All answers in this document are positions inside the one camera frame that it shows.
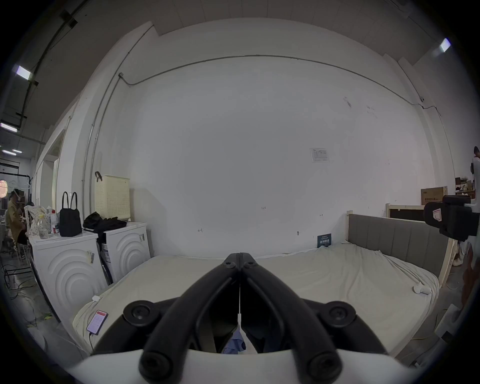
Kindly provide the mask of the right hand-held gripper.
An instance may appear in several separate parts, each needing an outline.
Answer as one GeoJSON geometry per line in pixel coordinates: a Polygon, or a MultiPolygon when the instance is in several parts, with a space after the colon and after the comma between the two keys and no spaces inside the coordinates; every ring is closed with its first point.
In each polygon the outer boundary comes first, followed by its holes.
{"type": "Polygon", "coordinates": [[[424,221],[454,240],[475,242],[480,230],[480,159],[474,156],[471,171],[475,182],[475,199],[465,195],[445,195],[441,201],[424,205],[424,221]]]}

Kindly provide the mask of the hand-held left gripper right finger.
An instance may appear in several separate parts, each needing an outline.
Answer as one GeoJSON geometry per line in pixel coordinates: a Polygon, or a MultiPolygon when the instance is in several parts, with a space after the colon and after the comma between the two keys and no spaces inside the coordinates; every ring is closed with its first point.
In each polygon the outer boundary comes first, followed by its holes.
{"type": "Polygon", "coordinates": [[[292,351],[300,381],[338,379],[338,349],[388,354],[350,304],[303,299],[247,253],[240,254],[240,314],[258,353],[292,351]]]}

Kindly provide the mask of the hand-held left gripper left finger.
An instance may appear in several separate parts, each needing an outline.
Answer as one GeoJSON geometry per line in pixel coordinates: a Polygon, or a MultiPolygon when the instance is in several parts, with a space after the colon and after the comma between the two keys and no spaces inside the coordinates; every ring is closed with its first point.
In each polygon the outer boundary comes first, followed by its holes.
{"type": "Polygon", "coordinates": [[[234,253],[181,296],[137,300],[93,348],[93,356],[142,350],[146,381],[180,381],[189,349],[221,353],[238,327],[241,255],[234,253]]]}

